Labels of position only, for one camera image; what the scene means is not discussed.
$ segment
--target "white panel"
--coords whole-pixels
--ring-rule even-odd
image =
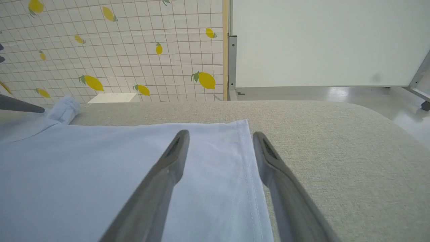
[[[430,49],[429,11],[418,0],[236,0],[236,87],[408,86]]]
[[[97,94],[88,103],[105,103],[105,102],[140,102],[137,93],[101,93]]]

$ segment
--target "gray upholstered table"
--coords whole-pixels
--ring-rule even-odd
[[[342,241],[429,241],[430,151],[361,106],[312,101],[91,104],[72,124],[245,118],[252,133],[267,135]],[[270,200],[268,208],[272,213]]]

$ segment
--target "wooden trim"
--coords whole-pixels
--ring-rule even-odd
[[[222,0],[222,40],[223,40],[223,78],[224,101],[227,101],[228,88],[228,0]]]

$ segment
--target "folded cloth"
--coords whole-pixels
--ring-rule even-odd
[[[0,241],[98,241],[176,133],[190,132],[163,241],[272,241],[247,120],[68,125],[65,97],[0,125]]]

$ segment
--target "lemon print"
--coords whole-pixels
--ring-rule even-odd
[[[200,85],[207,89],[215,89],[215,79],[206,72],[196,72],[191,75],[191,80],[200,81]]]
[[[79,82],[82,82],[82,84],[84,85],[87,84],[90,88],[96,91],[104,91],[103,85],[95,77],[89,75],[82,75],[79,77]]]
[[[75,34],[75,40],[78,42],[78,43],[85,43],[86,41],[85,40],[83,40],[81,37],[79,37],[79,35],[77,35],[77,34]]]
[[[155,47],[155,52],[157,52],[157,55],[163,53],[163,47],[161,46],[161,44],[157,42],[156,46],[157,47]]]
[[[43,90],[43,89],[36,88],[36,89],[34,89],[34,91],[35,91],[36,93],[38,93],[38,94],[40,94],[40,95],[42,95],[42,96],[46,97],[46,98],[51,98],[51,96],[49,95],[49,93],[48,93],[47,91]]]
[[[39,2],[39,0],[30,0],[28,3],[28,11],[30,12],[30,16],[34,18],[37,15],[36,13],[41,13],[43,11],[44,6],[45,5]]]
[[[133,88],[136,89],[136,91],[142,93],[143,95],[149,96],[149,89],[147,87],[142,85],[135,85],[133,86]]]
[[[103,7],[103,15],[107,20],[110,20],[112,22],[118,21],[118,18],[107,7]]]
[[[1,82],[1,81],[0,81],[0,85],[1,85],[4,89],[6,89],[6,91],[7,91],[10,95],[12,95],[12,92],[10,91],[9,87],[8,87],[6,84],[4,84],[3,82]]]
[[[39,53],[40,53],[40,58],[41,58],[42,60],[46,60],[46,55],[45,55],[45,53],[43,53],[43,51],[41,51],[41,50],[39,50]]]
[[[210,28],[206,28],[206,35],[212,39],[216,37],[216,34],[214,34],[214,31]]]

